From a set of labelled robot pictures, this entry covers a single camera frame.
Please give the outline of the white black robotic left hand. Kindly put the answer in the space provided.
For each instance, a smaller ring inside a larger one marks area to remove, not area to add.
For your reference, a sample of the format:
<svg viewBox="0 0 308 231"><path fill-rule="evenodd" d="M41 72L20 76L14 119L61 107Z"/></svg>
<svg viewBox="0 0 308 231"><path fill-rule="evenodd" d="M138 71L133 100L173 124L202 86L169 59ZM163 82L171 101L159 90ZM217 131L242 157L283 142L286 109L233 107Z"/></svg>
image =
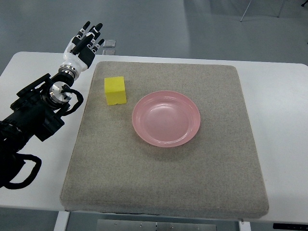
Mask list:
<svg viewBox="0 0 308 231"><path fill-rule="evenodd" d="M98 40L102 27L103 24L98 23L90 28L90 21L87 21L68 43L63 55L63 65L71 66L78 74L89 69L97 50L104 43L104 39Z"/></svg>

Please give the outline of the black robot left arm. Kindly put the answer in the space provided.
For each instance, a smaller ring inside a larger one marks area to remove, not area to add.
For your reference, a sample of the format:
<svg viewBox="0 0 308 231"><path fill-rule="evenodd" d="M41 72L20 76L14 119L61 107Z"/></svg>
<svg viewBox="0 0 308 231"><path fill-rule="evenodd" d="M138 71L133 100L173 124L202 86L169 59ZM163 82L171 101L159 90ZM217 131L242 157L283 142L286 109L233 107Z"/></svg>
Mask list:
<svg viewBox="0 0 308 231"><path fill-rule="evenodd" d="M64 125L61 118L82 105L82 94L71 88L78 76L73 66L63 64L55 76L45 74L17 93L13 113L0 123L1 187L22 189L36 178L42 160L19 151L33 136L48 139Z"/></svg>

